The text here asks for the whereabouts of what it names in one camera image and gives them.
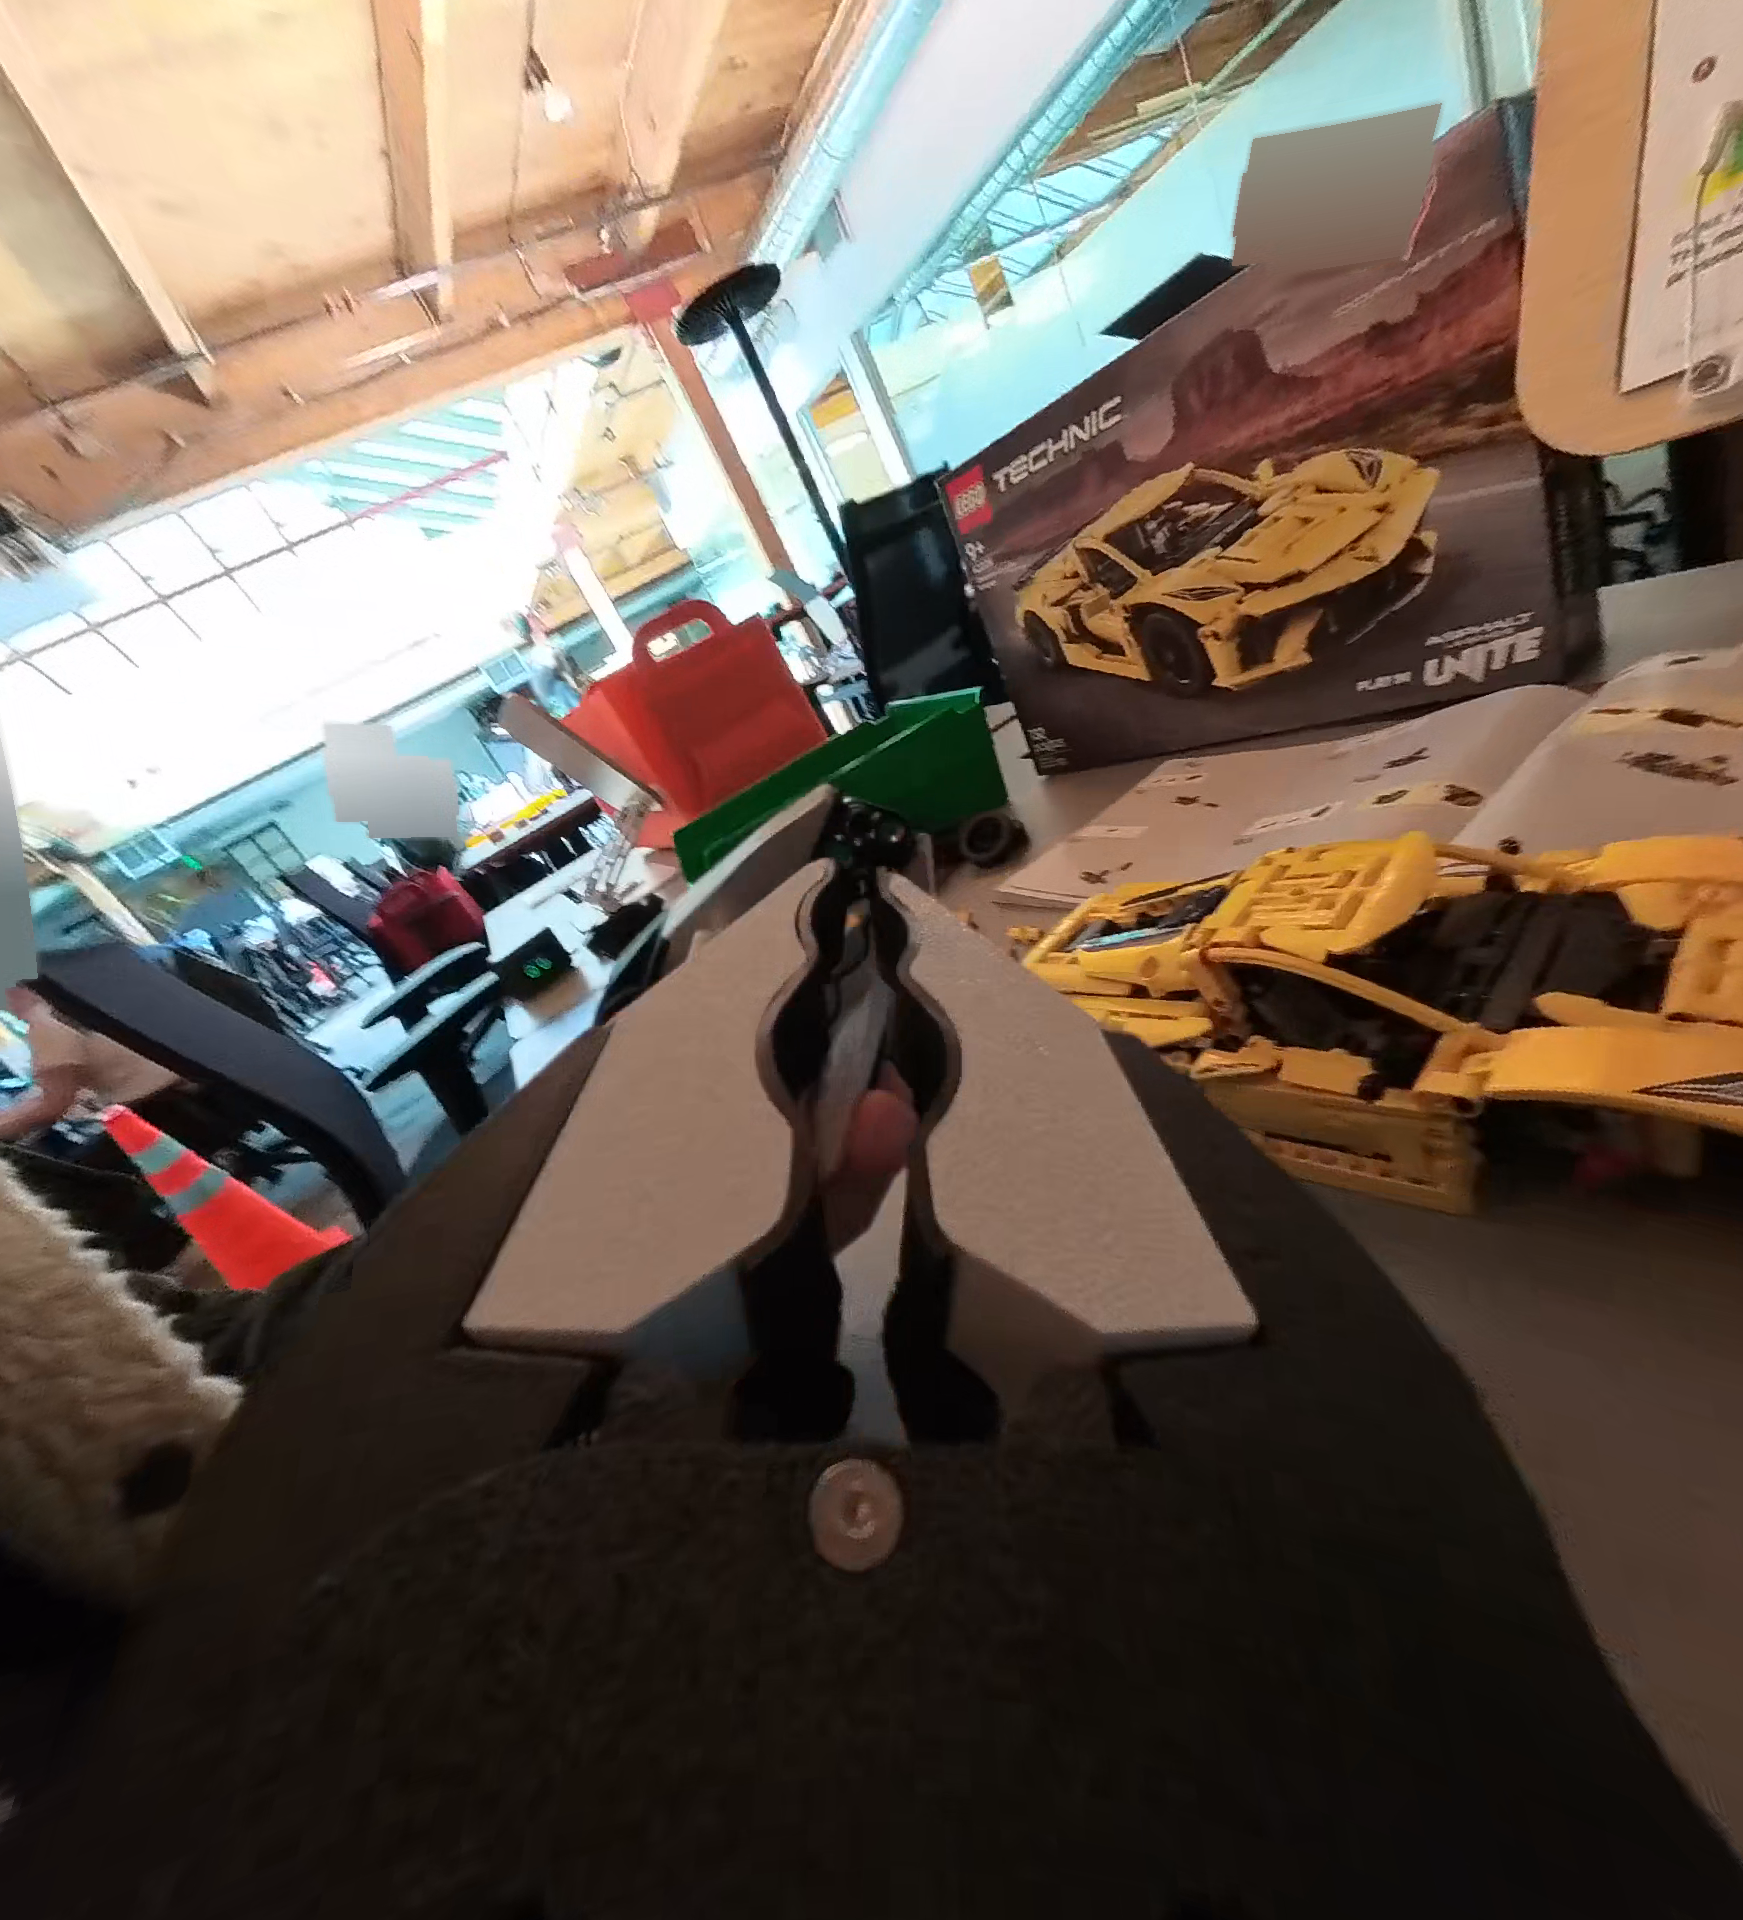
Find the person's left hand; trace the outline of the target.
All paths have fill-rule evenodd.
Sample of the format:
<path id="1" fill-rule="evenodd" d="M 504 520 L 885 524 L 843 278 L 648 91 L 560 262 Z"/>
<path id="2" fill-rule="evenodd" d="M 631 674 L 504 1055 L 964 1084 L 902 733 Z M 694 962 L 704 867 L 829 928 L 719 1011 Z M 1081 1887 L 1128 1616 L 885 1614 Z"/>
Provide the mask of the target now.
<path id="1" fill-rule="evenodd" d="M 917 1107 L 902 1073 L 885 1066 L 858 1097 L 833 1163 L 818 1182 L 829 1250 L 850 1249 L 874 1224 L 917 1138 Z"/>

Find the black printed toy box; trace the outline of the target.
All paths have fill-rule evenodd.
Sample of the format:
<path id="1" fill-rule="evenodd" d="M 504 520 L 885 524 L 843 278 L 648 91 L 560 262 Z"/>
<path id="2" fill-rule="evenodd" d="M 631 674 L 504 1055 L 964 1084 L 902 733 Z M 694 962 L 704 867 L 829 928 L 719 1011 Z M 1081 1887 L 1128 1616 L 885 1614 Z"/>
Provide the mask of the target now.
<path id="1" fill-rule="evenodd" d="M 1037 775 L 1553 686 L 1604 486 L 1512 372 L 1529 94 L 1443 130 L 1408 251 L 1239 267 L 937 484 Z"/>

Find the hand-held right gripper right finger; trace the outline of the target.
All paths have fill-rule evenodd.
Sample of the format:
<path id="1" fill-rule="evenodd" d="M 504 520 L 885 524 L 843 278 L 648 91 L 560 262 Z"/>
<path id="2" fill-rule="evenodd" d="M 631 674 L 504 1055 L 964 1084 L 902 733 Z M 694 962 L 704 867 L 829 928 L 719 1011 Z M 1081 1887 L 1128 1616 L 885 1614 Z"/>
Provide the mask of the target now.
<path id="1" fill-rule="evenodd" d="M 906 876 L 885 899 L 893 1062 L 917 1101 L 910 1219 L 943 1346 L 990 1392 L 1228 1349 L 1258 1316 L 1108 1047 Z"/>

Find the yellow toy brick car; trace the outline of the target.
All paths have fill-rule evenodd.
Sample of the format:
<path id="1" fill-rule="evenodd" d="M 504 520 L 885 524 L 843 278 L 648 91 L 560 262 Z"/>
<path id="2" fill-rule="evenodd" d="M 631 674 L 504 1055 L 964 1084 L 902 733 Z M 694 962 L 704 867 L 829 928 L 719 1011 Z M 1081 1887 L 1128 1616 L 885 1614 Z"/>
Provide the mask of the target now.
<path id="1" fill-rule="evenodd" d="M 1743 835 L 1309 843 L 1008 939 L 1317 1186 L 1473 1213 L 1496 1108 L 1597 1186 L 1743 1138 Z"/>

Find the dark red bag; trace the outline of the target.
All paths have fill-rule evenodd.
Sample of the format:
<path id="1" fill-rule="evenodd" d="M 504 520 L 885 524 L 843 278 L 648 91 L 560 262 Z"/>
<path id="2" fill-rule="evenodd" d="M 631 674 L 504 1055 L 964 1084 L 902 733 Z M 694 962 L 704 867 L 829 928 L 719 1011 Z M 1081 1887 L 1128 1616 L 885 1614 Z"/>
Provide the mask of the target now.
<path id="1" fill-rule="evenodd" d="M 484 910 L 445 868 L 396 875 L 369 910 L 363 939 L 389 980 L 455 947 L 489 947 Z"/>

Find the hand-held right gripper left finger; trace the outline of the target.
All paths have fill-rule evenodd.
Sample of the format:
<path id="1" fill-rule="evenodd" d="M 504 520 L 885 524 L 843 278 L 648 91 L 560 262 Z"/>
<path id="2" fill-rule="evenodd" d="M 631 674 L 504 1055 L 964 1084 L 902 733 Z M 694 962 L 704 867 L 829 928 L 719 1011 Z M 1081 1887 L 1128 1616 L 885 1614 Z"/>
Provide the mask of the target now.
<path id="1" fill-rule="evenodd" d="M 810 965 L 805 862 L 622 1013 L 460 1331 L 475 1349 L 745 1357 L 739 1258 L 786 1224 L 795 1122 L 768 1026 Z"/>

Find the green plastic bin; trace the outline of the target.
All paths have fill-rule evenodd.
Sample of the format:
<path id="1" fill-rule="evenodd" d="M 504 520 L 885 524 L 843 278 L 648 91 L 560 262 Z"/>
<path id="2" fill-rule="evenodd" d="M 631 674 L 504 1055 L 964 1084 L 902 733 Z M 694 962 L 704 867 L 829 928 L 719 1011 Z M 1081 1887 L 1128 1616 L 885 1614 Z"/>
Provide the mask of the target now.
<path id="1" fill-rule="evenodd" d="M 821 786 L 932 835 L 1008 806 L 981 690 L 922 694 L 893 701 L 883 719 L 835 734 L 675 828 L 680 875 L 701 880 L 753 831 Z"/>

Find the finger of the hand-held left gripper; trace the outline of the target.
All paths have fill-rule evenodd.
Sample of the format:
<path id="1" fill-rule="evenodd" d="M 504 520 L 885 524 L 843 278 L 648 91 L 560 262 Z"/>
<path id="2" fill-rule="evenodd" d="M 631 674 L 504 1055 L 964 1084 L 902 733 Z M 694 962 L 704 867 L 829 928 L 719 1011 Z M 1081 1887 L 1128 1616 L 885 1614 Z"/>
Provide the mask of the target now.
<path id="1" fill-rule="evenodd" d="M 699 939 L 720 933 L 810 862 L 828 862 L 821 847 L 835 806 L 833 785 L 814 786 L 694 880 L 661 925 L 661 965 L 684 965 Z"/>
<path id="2" fill-rule="evenodd" d="M 854 973 L 839 991 L 839 1011 L 814 1084 L 814 1137 L 843 1138 L 858 1101 L 874 1088 L 893 1018 L 893 988 L 880 973 Z"/>

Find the black floor lamp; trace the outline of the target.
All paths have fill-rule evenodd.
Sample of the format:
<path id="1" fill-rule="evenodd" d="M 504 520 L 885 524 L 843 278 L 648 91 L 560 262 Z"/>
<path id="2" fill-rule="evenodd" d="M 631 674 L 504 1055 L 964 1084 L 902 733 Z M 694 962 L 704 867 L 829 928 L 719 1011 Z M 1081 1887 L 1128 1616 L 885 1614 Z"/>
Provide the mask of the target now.
<path id="1" fill-rule="evenodd" d="M 745 262 L 719 275 L 671 318 L 671 337 L 680 348 L 701 350 L 719 338 L 730 338 L 739 353 L 739 364 L 751 378 L 751 384 L 768 412 L 777 443 L 784 445 L 786 462 L 805 492 L 814 522 L 828 540 L 840 580 L 851 587 L 854 577 L 850 570 L 846 544 L 840 537 L 839 522 L 828 507 L 828 499 L 807 468 L 802 445 L 786 417 L 781 398 L 768 378 L 761 353 L 751 337 L 751 323 L 764 313 L 781 289 L 781 267 L 768 262 Z"/>

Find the orange box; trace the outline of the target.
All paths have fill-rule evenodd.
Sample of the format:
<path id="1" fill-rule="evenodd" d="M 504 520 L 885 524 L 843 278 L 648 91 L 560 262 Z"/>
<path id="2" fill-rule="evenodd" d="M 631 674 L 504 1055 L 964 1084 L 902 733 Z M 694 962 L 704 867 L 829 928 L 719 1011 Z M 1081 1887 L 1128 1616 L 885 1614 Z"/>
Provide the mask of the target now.
<path id="1" fill-rule="evenodd" d="M 648 618 L 627 658 L 583 690 L 562 726 L 680 819 L 712 812 L 833 737 L 768 621 L 730 621 L 699 599 Z"/>

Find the open instruction booklet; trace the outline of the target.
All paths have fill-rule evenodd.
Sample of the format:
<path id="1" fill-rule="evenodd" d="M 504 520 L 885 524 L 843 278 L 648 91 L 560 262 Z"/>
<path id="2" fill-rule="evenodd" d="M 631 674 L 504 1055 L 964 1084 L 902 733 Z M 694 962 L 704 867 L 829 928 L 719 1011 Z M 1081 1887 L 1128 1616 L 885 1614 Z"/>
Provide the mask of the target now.
<path id="1" fill-rule="evenodd" d="M 1373 733 L 1040 781 L 1030 858 L 986 891 L 1051 916 L 1122 883 L 1425 831 L 1566 853 L 1743 834 L 1743 561 L 1597 595 L 1586 688 L 1512 688 Z"/>

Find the dark office chair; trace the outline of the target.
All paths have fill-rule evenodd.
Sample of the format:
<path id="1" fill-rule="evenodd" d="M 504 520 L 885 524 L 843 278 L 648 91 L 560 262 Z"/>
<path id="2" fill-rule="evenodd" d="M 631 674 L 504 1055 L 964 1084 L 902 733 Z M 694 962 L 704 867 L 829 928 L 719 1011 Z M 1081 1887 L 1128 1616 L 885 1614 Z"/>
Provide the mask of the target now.
<path id="1" fill-rule="evenodd" d="M 269 1029 L 232 1004 L 182 983 L 138 947 L 70 947 L 40 955 L 44 1003 L 96 1034 L 224 1095 L 241 1119 L 265 1122 L 317 1163 L 363 1227 L 439 1170 L 458 1138 L 492 1112 L 471 1043 L 500 1017 L 500 979 L 485 973 L 396 1043 L 366 1084 L 288 1033 Z M 381 1130 L 369 1089 L 418 1075 L 445 1118 L 403 1167 Z"/>

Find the black upright panel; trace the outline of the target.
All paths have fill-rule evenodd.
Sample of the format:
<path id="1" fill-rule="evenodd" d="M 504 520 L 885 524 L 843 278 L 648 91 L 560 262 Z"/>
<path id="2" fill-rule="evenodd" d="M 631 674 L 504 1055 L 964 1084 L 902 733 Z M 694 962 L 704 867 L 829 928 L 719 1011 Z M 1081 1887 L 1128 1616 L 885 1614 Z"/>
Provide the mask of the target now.
<path id="1" fill-rule="evenodd" d="M 880 711 L 951 690 L 977 690 L 989 707 L 1008 701 L 940 488 L 944 476 L 934 468 L 839 507 L 858 658 Z"/>

